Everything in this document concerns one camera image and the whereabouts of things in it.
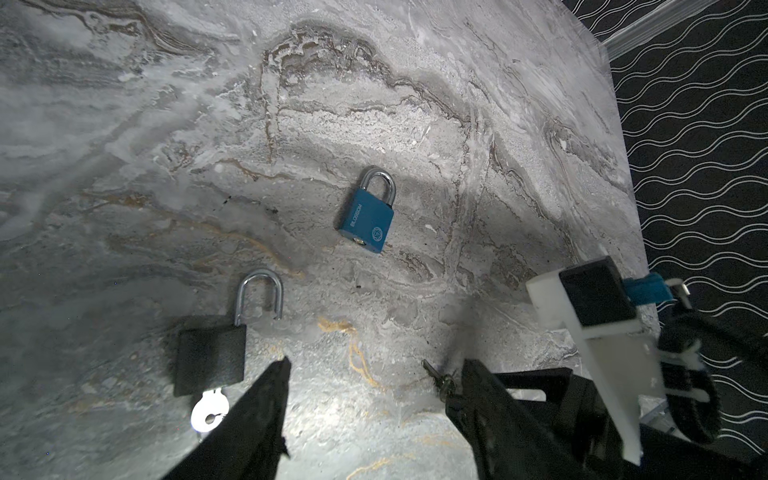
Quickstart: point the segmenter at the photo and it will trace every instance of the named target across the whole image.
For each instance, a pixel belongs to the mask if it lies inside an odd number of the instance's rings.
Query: wavy line pattern
[[[576,8],[578,8],[583,1],[584,0],[580,0],[579,4],[576,5]],[[697,18],[694,22],[692,22],[690,25],[688,25],[685,28],[685,31],[683,31],[683,33],[678,35],[677,38],[675,38],[674,40],[669,41],[667,43],[654,43],[652,45],[648,45],[647,47],[645,47],[642,50],[640,50],[634,56],[634,58],[632,59],[632,61],[630,63],[624,65],[623,67],[615,67],[614,68],[613,66],[611,66],[611,71],[614,72],[614,73],[621,73],[621,72],[629,70],[630,68],[634,67],[635,64],[641,59],[641,57],[643,55],[645,55],[646,53],[648,53],[649,51],[657,50],[659,48],[673,47],[673,46],[679,44],[681,41],[683,41],[683,39],[686,38],[686,36],[694,28],[696,28],[697,26],[702,25],[704,22],[708,22],[709,20],[721,20],[721,19],[732,17],[735,14],[741,12],[744,9],[744,7],[746,7],[746,4],[749,3],[749,1],[750,0],[743,0],[736,8],[734,8],[732,10],[729,10],[728,12],[726,12],[725,14],[722,14],[722,15],[714,13],[712,15],[705,15],[703,17]]]
[[[658,5],[663,0],[651,0],[650,2],[641,3],[630,10],[628,10],[624,15],[621,16],[621,20],[619,20],[616,25],[612,27],[608,27],[603,31],[599,31],[594,34],[595,37],[602,37],[602,36],[608,36],[612,34],[613,32],[617,31],[619,28],[621,28],[622,25],[627,21],[627,18],[629,18],[633,13],[637,12],[638,10],[642,10],[650,5]],[[596,20],[595,23],[592,25],[592,28],[595,28],[600,20]]]
[[[669,97],[665,98],[664,101],[662,101],[661,103],[657,103],[653,105],[647,105],[647,104],[635,105],[621,115],[621,121],[627,120],[627,118],[630,115],[632,115],[637,111],[660,110],[668,106],[669,104],[671,104],[675,98],[677,98],[680,94],[682,94],[685,91],[689,91],[693,89],[706,90],[708,88],[715,88],[715,87],[721,86],[722,84],[726,84],[731,78],[733,78],[735,74],[743,70],[744,67],[748,67],[749,65],[753,63],[757,63],[759,61],[768,61],[768,55],[755,55],[754,57],[744,58],[742,61],[734,65],[728,71],[728,73],[718,78],[717,80],[708,81],[708,82],[692,81],[689,84],[685,84],[682,87],[678,87],[675,91],[672,92],[672,94]]]
[[[711,316],[720,316],[723,315],[725,312],[729,310],[746,310],[748,312],[755,313],[756,315],[759,315],[763,317],[764,319],[768,320],[768,312],[759,308],[758,306],[754,306],[751,303],[747,302],[741,302],[739,300],[734,300],[731,302],[725,302],[724,304],[718,306],[715,309],[711,310],[701,310],[704,313],[711,313]]]
[[[766,451],[760,448],[760,445],[757,445],[755,442],[752,441],[748,436],[744,435],[741,432],[737,432],[736,430],[732,429],[722,429],[721,433],[717,436],[719,439],[736,439],[740,442],[746,443],[747,446],[749,446],[752,450],[754,450],[757,454],[762,455]]]
[[[624,131],[625,137],[640,137],[642,134],[648,132],[651,128],[654,127],[655,124],[659,123],[662,120],[665,120],[667,118],[674,118],[677,120],[684,120],[686,118],[695,117],[696,115],[700,114],[702,111],[704,111],[710,103],[717,100],[718,98],[722,97],[728,97],[728,96],[734,96],[734,97],[748,97],[750,95],[755,94],[761,94],[764,91],[768,90],[768,82],[758,85],[753,88],[747,88],[745,90],[740,90],[738,88],[730,88],[726,90],[721,90],[713,93],[710,95],[701,105],[694,108],[691,111],[685,111],[685,112],[678,112],[678,111],[668,111],[664,112],[663,114],[659,114],[656,117],[654,117],[653,120],[648,122],[648,125],[646,125],[641,130],[636,131]]]
[[[697,192],[695,190],[681,188],[679,190],[675,190],[674,192],[669,193],[666,197],[664,197],[663,200],[658,201],[655,204],[646,204],[645,202],[642,202],[639,200],[636,200],[636,201],[637,201],[637,206],[642,207],[645,210],[658,210],[662,208],[664,205],[668,204],[670,200],[676,197],[693,197],[699,200],[714,200],[716,198],[720,198],[723,195],[727,194],[728,191],[731,190],[732,188],[738,187],[739,185],[742,185],[742,184],[768,185],[768,180],[762,177],[757,177],[755,175],[744,175],[743,177],[737,177],[732,179],[727,184],[718,188],[714,192],[702,194],[701,192]]]
[[[729,164],[722,164],[720,162],[703,162],[702,164],[698,164],[695,167],[692,167],[688,172],[685,173],[685,175],[682,175],[681,177],[677,178],[664,178],[659,177],[658,175],[652,175],[650,177],[645,177],[643,180],[640,180],[637,182],[637,184],[634,186],[634,191],[637,193],[638,190],[640,190],[644,185],[652,184],[652,183],[659,183],[663,185],[680,185],[686,180],[689,180],[693,175],[695,175],[696,172],[700,172],[702,170],[708,170],[710,168],[714,168],[721,171],[730,171],[730,172],[737,172],[746,170],[747,168],[754,167],[757,165],[766,155],[768,155],[768,147],[765,147],[761,151],[754,154],[749,160],[743,161],[739,164],[735,165],[729,165]]]
[[[667,242],[656,243],[650,240],[645,240],[644,243],[649,247],[655,248],[656,250],[669,250],[670,248],[674,247],[681,241],[686,240],[688,238],[696,238],[698,240],[711,243],[712,245],[727,245],[729,243],[735,242],[736,240],[739,240],[741,237],[743,237],[744,235],[747,235],[748,233],[768,232],[768,228],[764,228],[764,227],[768,227],[768,223],[755,223],[753,225],[746,225],[745,227],[741,227],[739,230],[732,233],[731,235],[728,235],[727,237],[710,237],[705,233],[692,230],[692,231],[679,233],[678,235],[675,236],[675,238]]]
[[[699,263],[689,263],[671,255],[663,255],[661,257],[656,257],[651,262],[649,262],[648,268],[653,270],[662,263],[673,263],[687,270],[704,270],[711,267],[720,260],[738,260],[741,263],[745,263],[746,265],[754,266],[756,268],[768,268],[768,260],[757,260],[747,257],[746,255],[743,255],[739,252],[717,252],[713,256],[707,258],[705,261]]]
[[[629,98],[616,98],[616,102],[619,104],[627,104],[636,101],[640,97],[645,94],[651,87],[653,87],[655,84],[662,83],[662,82],[673,82],[673,81],[680,81],[685,80],[686,78],[690,77],[693,73],[696,72],[696,70],[704,63],[706,63],[709,60],[712,60],[713,58],[718,57],[733,57],[736,55],[741,55],[742,53],[747,53],[748,51],[752,50],[752,48],[755,48],[757,45],[760,44],[760,42],[763,41],[763,39],[768,35],[768,30],[764,30],[762,34],[760,34],[760,37],[752,40],[749,44],[744,45],[741,48],[735,48],[733,50],[718,50],[713,51],[711,54],[704,55],[702,58],[699,58],[699,60],[696,61],[696,63],[688,68],[685,72],[675,75],[674,77],[656,77],[653,80],[649,81],[645,84],[642,89],[636,93],[633,97]]]
[[[721,412],[720,417],[726,422],[742,424],[753,422],[754,420],[768,420],[768,412],[763,410],[752,410],[751,412],[742,413],[741,415],[730,415]]]
[[[753,401],[759,402],[759,403],[765,403],[768,405],[768,395],[761,395],[759,393],[755,393],[752,390],[745,387],[744,385],[738,383],[736,380],[730,378],[729,376],[721,375],[719,373],[713,373],[712,381],[715,383],[723,383],[724,385],[731,386],[736,390],[738,390],[740,393],[743,393],[745,396],[752,399]]]
[[[613,32],[652,11],[664,0],[563,0],[571,12],[599,38]]]
[[[764,339],[766,68],[768,10],[760,0],[718,2],[612,65],[650,269],[684,278],[691,301],[713,321]],[[671,306],[657,305],[660,318]],[[723,393],[726,428],[713,447],[745,462],[763,455],[768,382],[711,338],[702,361]]]
[[[685,280],[685,284],[688,285],[689,288],[693,285],[696,285],[697,283],[703,283],[705,285],[713,286],[721,292],[731,293],[733,295],[741,295],[749,292],[756,286],[763,285],[764,283],[768,283],[768,275],[755,276],[748,282],[743,283],[741,285],[737,285],[737,286],[723,285],[717,280],[712,280],[707,276],[691,276]]]
[[[743,362],[742,360],[739,360],[737,357],[731,357],[728,360],[713,360],[710,357],[701,354],[701,359],[704,363],[707,365],[720,370],[728,370],[732,369],[734,366],[741,365]]]
[[[710,205],[709,207],[702,209],[702,211],[700,211],[698,214],[684,220],[672,218],[669,215],[658,214],[645,219],[645,221],[641,223],[640,229],[645,230],[645,227],[656,222],[666,222],[670,225],[674,225],[675,227],[690,227],[691,225],[698,223],[699,220],[705,218],[707,215],[711,214],[729,214],[739,218],[761,217],[765,214],[768,214],[768,204],[753,210],[739,210],[727,205]]]
[[[720,135],[714,142],[707,145],[706,147],[695,150],[695,151],[687,151],[682,149],[673,149],[664,152],[659,158],[657,158],[655,161],[653,161],[651,164],[645,165],[645,166],[637,166],[630,164],[629,169],[634,172],[648,172],[653,170],[654,168],[658,167],[661,162],[665,161],[668,158],[672,157],[686,157],[686,158],[699,158],[704,157],[705,155],[708,155],[715,151],[716,148],[718,148],[721,144],[724,144],[727,141],[731,140],[738,140],[741,138],[748,138],[750,140],[766,140],[768,139],[768,131],[764,132],[751,132],[751,131],[744,131],[744,130],[737,130],[737,131],[729,131],[726,134]]]
[[[766,19],[768,19],[768,15],[748,15],[746,17],[738,18],[737,20],[735,20],[735,21],[729,23],[728,25],[726,25],[726,27],[723,28],[723,30],[721,30],[719,34],[717,34],[717,37],[712,38],[707,43],[705,43],[703,45],[697,45],[695,47],[678,48],[677,50],[675,50],[672,53],[670,53],[669,55],[667,55],[667,57],[664,58],[664,60],[662,60],[661,63],[659,65],[657,65],[656,67],[654,67],[652,70],[650,70],[650,71],[633,72],[633,73],[625,76],[624,78],[622,78],[621,81],[619,81],[619,83],[615,87],[616,87],[616,89],[621,88],[621,85],[623,85],[625,81],[631,80],[632,78],[646,78],[646,77],[650,77],[653,74],[658,73],[659,71],[661,71],[662,68],[664,68],[664,66],[666,66],[670,61],[672,61],[673,58],[677,57],[678,55],[682,55],[683,53],[694,53],[694,52],[697,52],[697,51],[705,51],[709,47],[711,47],[712,45],[715,45],[717,42],[722,40],[723,37],[725,36],[725,34],[728,33],[730,30],[733,30],[734,28],[736,28],[737,26],[739,26],[739,25],[741,25],[743,23],[746,23],[746,22],[760,22],[760,21],[766,20]],[[735,50],[718,50],[718,51],[716,51],[714,53],[726,53],[726,52],[729,52],[729,53],[730,52],[741,53],[742,51],[745,51],[744,50],[745,48],[747,49],[746,51],[749,51],[749,48],[754,46],[753,44],[756,45],[757,43],[760,43],[760,41],[763,38],[765,38],[764,35],[768,35],[768,32],[764,31],[763,35],[761,35],[758,39],[755,39],[752,42],[750,42],[749,44],[745,45],[744,47],[737,48]]]
[[[753,102],[752,104],[750,104],[747,107],[745,107],[741,112],[739,112],[738,115],[736,115],[735,117],[729,118],[728,120],[725,120],[725,121],[708,121],[708,120],[695,121],[695,122],[689,123],[688,125],[683,127],[683,129],[680,130],[679,132],[677,132],[677,134],[674,137],[672,137],[672,138],[668,138],[666,140],[651,140],[651,139],[647,139],[647,140],[638,141],[636,144],[632,145],[632,148],[630,148],[627,151],[627,155],[632,155],[638,148],[644,147],[646,145],[650,145],[652,147],[668,147],[668,146],[672,145],[673,143],[677,142],[678,140],[680,140],[684,135],[688,134],[689,132],[691,132],[692,130],[695,130],[697,128],[702,128],[702,127],[709,127],[709,128],[727,128],[727,127],[732,127],[735,124],[737,124],[740,121],[742,121],[752,111],[755,111],[755,110],[757,110],[758,108],[760,108],[760,107],[762,107],[764,105],[768,105],[768,98],[761,98],[758,101]]]

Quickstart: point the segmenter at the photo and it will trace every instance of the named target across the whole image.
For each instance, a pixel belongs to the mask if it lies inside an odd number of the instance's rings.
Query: gray marble countertop
[[[420,366],[567,365],[525,281],[647,262],[604,50],[558,0],[0,6],[8,478],[159,478],[197,444],[180,330],[293,363],[278,478],[474,478]],[[384,251],[336,227],[397,183]],[[374,189],[382,189],[374,184]]]

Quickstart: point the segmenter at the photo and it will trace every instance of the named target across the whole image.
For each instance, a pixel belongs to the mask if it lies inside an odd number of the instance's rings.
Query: padlock shackle
[[[390,207],[395,203],[395,195],[397,194],[397,187],[395,187],[395,181],[392,179],[392,175],[386,170],[379,167],[371,167],[366,171],[366,174],[362,176],[360,181],[360,188],[368,191],[368,185],[374,177],[382,177],[387,184],[386,198],[383,200],[385,204]]]
[[[283,317],[283,281],[277,273],[274,273],[268,268],[258,268],[251,273],[248,273],[246,277],[240,282],[240,287],[237,289],[237,298],[235,299],[235,326],[240,326],[240,317],[243,315],[243,303],[245,303],[245,286],[254,278],[268,278],[275,284],[275,318],[281,319]]]

